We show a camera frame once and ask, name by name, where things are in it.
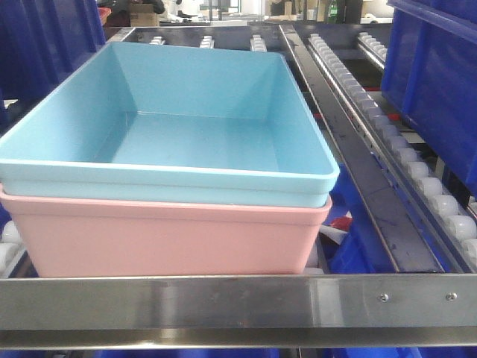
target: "metal rail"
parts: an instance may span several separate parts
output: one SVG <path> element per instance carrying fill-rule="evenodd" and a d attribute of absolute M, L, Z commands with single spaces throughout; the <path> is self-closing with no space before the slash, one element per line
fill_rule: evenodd
<path fill-rule="evenodd" d="M 474 274 L 0 280 L 0 347 L 474 345 L 476 282 Z"/>

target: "workstation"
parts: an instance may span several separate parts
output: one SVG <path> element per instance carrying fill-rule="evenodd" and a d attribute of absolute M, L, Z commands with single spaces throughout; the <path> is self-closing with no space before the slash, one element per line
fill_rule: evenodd
<path fill-rule="evenodd" d="M 0 2 L 3 357 L 477 356 L 477 8 L 309 2 Z"/>

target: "conveyor rack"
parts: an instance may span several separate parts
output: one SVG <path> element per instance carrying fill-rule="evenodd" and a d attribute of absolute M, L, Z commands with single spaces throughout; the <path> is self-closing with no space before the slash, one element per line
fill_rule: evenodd
<path fill-rule="evenodd" d="M 343 27 L 353 36 L 370 28 L 373 25 Z M 326 67 L 312 57 L 306 39 L 312 32 L 325 39 L 339 37 L 330 29 L 329 25 L 123 28 L 111 40 L 149 43 L 161 36 L 171 45 L 198 46 L 204 36 L 213 36 L 216 48 L 249 50 L 250 38 L 261 35 L 267 50 L 283 53 L 302 87 L 309 90 L 311 105 L 319 109 L 394 270 L 402 274 L 10 278 L 0 280 L 0 346 L 476 345 L 477 275 L 471 273 L 467 259 L 452 250 L 452 239 L 436 218 L 416 226 L 412 216 L 421 217 L 425 208 L 408 197 L 412 192 L 397 193 L 399 185 L 408 185 L 408 178 L 360 119 L 363 113 L 347 103 L 340 84 L 333 83 Z M 356 48 L 341 50 L 340 57 L 362 56 Z M 370 152 L 370 141 L 381 160 Z M 390 185 L 390 178 L 397 184 Z M 421 235 L 423 227 L 438 237 L 439 260 Z M 450 269 L 445 270 L 442 261 Z M 15 272 L 30 266 L 25 258 Z"/>

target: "blue storage bin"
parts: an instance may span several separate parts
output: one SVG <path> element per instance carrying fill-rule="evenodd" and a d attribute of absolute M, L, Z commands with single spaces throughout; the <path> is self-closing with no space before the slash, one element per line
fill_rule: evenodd
<path fill-rule="evenodd" d="M 389 4 L 396 11 L 383 94 L 475 195 L 477 4 Z"/>
<path fill-rule="evenodd" d="M 1 0 L 4 99 L 44 97 L 104 42 L 95 0 Z"/>
<path fill-rule="evenodd" d="M 0 139 L 11 195 L 322 207 L 338 173 L 274 53 L 111 43 Z"/>
<path fill-rule="evenodd" d="M 279 358 L 276 348 L 97 351 L 94 358 Z"/>

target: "white plastic roller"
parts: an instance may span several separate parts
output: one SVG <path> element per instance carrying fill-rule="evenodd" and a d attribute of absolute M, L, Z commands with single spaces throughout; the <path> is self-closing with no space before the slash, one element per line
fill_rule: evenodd
<path fill-rule="evenodd" d="M 401 164 L 406 164 L 408 162 L 415 162 L 417 158 L 417 153 L 413 148 L 401 148 L 397 150 L 397 157 Z"/>
<path fill-rule="evenodd" d="M 429 176 L 429 167 L 424 162 L 408 162 L 405 164 L 405 167 L 413 179 L 426 178 Z"/>
<path fill-rule="evenodd" d="M 470 257 L 477 259 L 477 239 L 470 239 L 462 242 L 462 246 Z"/>
<path fill-rule="evenodd" d="M 11 242 L 0 243 L 0 272 L 4 272 L 15 257 L 19 246 Z"/>
<path fill-rule="evenodd" d="M 388 143 L 392 151 L 409 147 L 408 141 L 403 136 L 390 136 L 388 138 Z"/>
<path fill-rule="evenodd" d="M 436 195 L 440 195 L 443 192 L 442 183 L 437 178 L 420 178 L 417 179 L 417 186 L 419 187 L 420 191 L 427 198 L 434 197 Z"/>
<path fill-rule="evenodd" d="M 1 233 L 1 242 L 5 243 L 13 243 L 21 245 L 23 243 L 22 237 L 20 237 L 20 233 L 16 229 L 15 223 L 13 221 L 9 221 L 3 227 L 3 231 Z"/>
<path fill-rule="evenodd" d="M 430 199 L 430 202 L 440 216 L 453 216 L 459 212 L 459 204 L 452 195 L 436 195 Z"/>
<path fill-rule="evenodd" d="M 470 216 L 451 215 L 445 222 L 451 234 L 459 241 L 477 237 L 477 225 Z"/>

